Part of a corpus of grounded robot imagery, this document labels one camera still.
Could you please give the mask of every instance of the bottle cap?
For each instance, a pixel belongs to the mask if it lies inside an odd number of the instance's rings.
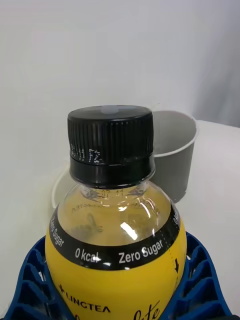
[[[142,106],[99,105],[68,115],[70,174],[92,188],[134,186],[155,171],[153,114]]]

